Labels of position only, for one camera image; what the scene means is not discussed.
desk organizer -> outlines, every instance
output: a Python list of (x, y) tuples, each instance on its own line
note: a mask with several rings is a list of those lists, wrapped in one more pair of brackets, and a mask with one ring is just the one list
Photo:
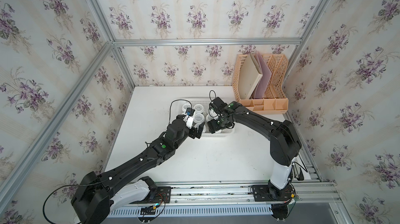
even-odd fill
[(289, 100), (282, 90), (282, 82), (285, 77), (288, 59), (284, 54), (261, 54), (268, 68), (272, 71), (272, 77), (268, 82), (263, 99), (240, 99), (238, 83), (240, 68), (247, 55), (237, 55), (232, 87), (237, 102), (257, 114), (284, 114), (288, 110)]

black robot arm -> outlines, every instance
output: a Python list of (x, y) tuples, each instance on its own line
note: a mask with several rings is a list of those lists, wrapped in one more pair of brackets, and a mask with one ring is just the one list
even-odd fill
[(290, 121), (271, 120), (248, 110), (238, 102), (233, 101), (228, 105), (219, 97), (211, 101), (210, 109), (218, 115), (217, 120), (213, 119), (207, 123), (211, 133), (232, 128), (234, 122), (246, 125), (270, 140), (271, 157), (280, 165), (290, 166), (302, 147)]
[[(71, 204), (82, 224), (101, 223), (108, 216), (110, 207), (114, 204), (111, 198), (125, 185), (145, 171), (172, 157), (175, 150), (187, 137), (193, 139), (201, 137), (204, 124), (200, 125), (198, 129), (194, 127), (189, 129), (183, 120), (185, 117), (185, 115), (178, 115), (177, 119), (168, 125), (167, 131), (163, 132), (143, 152), (131, 160), (98, 176), (94, 172), (90, 172), (83, 177), (80, 185), (95, 185), (78, 187), (71, 200)], [(150, 179), (144, 180), (142, 184), (146, 186), (145, 190), (149, 190), (148, 188), (152, 187), (154, 183)]]

cable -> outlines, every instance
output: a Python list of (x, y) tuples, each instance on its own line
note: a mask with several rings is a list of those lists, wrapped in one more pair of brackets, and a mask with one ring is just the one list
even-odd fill
[(210, 101), (212, 101), (212, 100), (211, 100), (211, 92), (214, 92), (214, 96), (215, 96), (215, 98), (217, 98), (217, 94), (215, 93), (215, 91), (210, 90), (210, 93), (208, 94), (208, 96), (210, 97)]
[(192, 103), (189, 102), (188, 100), (185, 100), (185, 99), (177, 99), (177, 100), (172, 101), (172, 102), (171, 102), (171, 105), (170, 105), (170, 117), (169, 117), (169, 120), (168, 120), (168, 125), (170, 125), (170, 123), (171, 123), (171, 107), (172, 107), (172, 105), (173, 105), (173, 102), (176, 102), (176, 101), (187, 101), (188, 103), (190, 103), (190, 107), (193, 109)]
[(44, 212), (44, 206), (46, 205), (47, 200), (48, 200), (48, 199), (50, 198), (50, 196), (52, 196), (52, 195), (54, 194), (54, 192), (56, 192), (57, 190), (59, 190), (59, 189), (61, 189), (61, 188), (64, 188), (64, 187), (87, 187), (87, 186), (97, 185), (97, 184), (103, 183), (103, 182), (105, 182), (105, 181), (107, 181), (107, 180), (104, 180), (104, 181), (101, 181), (101, 182), (92, 183), (92, 184), (86, 184), (86, 185), (77, 185), (77, 184), (72, 185), (72, 184), (70, 184), (70, 185), (64, 185), (64, 186), (62, 186), (62, 187), (57, 188), (56, 190), (54, 190), (53, 192), (51, 192), (51, 194), (50, 194), (50, 195), (46, 198), (46, 200), (44, 200), (44, 202), (43, 202), (43, 209), (42, 209), (42, 211), (43, 211), (43, 216), (44, 216), (44, 218), (45, 218), (49, 223), (51, 223), (51, 224), (57, 224), (57, 223), (54, 223), (54, 222), (50, 221), (50, 220), (47, 218), (46, 213)]

pink folder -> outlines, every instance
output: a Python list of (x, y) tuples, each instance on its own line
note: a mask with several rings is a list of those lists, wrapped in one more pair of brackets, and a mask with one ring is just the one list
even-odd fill
[(268, 82), (270, 81), (272, 77), (272, 72), (268, 68), (267, 64), (265, 63), (263, 56), (260, 54), (260, 52), (257, 51), (257, 53), (254, 53), (254, 57), (256, 58), (257, 62), (260, 64), (260, 68), (262, 71), (262, 78), (260, 82), (258, 83), (256, 89), (252, 93), (252, 98), (253, 99), (262, 99), (263, 95), (265, 93), (265, 90), (267, 89)]

ventilation grille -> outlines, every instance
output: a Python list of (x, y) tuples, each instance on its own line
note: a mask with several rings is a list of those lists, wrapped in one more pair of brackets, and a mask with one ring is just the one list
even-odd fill
[[(121, 207), (110, 213), (108, 217), (137, 217), (142, 207)], [(155, 215), (163, 210), (156, 209)], [(159, 217), (201, 217), (201, 216), (232, 216), (232, 215), (271, 215), (270, 204), (238, 204), (238, 205), (209, 205), (209, 206), (166, 206)]]

